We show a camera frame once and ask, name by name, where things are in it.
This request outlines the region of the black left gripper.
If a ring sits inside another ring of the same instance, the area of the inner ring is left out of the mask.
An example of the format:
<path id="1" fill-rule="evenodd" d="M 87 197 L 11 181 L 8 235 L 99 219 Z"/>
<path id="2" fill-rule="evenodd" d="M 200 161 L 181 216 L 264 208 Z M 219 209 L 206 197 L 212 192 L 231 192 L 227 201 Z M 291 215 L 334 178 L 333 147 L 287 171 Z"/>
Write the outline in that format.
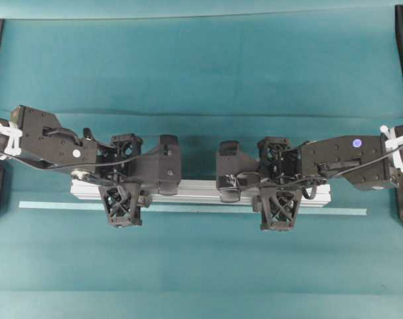
<path id="1" fill-rule="evenodd" d="M 158 189 L 160 195 L 176 195 L 181 182 L 181 149 L 178 137 L 159 136 L 159 143 L 143 153 L 143 140 L 135 134 L 113 136 L 110 145 L 101 149 L 98 159 L 116 165 L 97 167 L 96 174 L 114 183 L 138 182 Z"/>

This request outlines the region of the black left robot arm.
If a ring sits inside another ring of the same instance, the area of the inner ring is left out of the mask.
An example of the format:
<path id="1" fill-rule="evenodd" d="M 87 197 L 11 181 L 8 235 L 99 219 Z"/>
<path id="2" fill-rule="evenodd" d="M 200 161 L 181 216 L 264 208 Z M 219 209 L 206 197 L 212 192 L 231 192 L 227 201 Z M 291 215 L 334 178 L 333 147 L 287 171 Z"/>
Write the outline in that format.
<path id="1" fill-rule="evenodd" d="M 28 106 L 15 108 L 8 120 L 0 118 L 0 160 L 15 159 L 94 185 L 137 183 L 161 195 L 176 194 L 182 171 L 178 138 L 161 135 L 146 153 L 142 144 L 135 134 L 112 136 L 102 143 L 89 128 L 79 136 L 54 114 Z"/>

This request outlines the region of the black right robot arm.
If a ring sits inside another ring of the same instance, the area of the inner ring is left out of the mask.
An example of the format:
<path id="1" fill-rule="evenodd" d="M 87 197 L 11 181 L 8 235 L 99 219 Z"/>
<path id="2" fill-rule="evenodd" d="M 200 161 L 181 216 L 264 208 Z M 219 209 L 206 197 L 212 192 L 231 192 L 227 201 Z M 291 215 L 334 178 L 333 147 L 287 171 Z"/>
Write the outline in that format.
<path id="1" fill-rule="evenodd" d="M 216 153 L 216 188 L 221 201 L 238 202 L 248 189 L 300 191 L 313 199 L 316 189 L 344 178 L 369 191 L 398 187 L 403 174 L 403 126 L 382 126 L 377 136 L 339 136 L 291 146 L 289 139 L 267 136 L 257 143 L 258 157 L 225 141 Z"/>

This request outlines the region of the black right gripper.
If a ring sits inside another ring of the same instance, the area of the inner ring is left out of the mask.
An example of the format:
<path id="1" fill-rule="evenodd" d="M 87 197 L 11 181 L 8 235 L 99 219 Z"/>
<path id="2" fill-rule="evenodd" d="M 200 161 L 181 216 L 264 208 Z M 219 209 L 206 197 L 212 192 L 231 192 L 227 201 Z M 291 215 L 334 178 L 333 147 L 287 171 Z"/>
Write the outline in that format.
<path id="1" fill-rule="evenodd" d="M 273 187 L 302 190 L 301 146 L 287 138 L 267 136 L 257 143 L 258 158 L 240 148 L 238 141 L 223 141 L 216 153 L 216 188 L 223 203 L 238 202 L 238 195 L 251 188 Z"/>

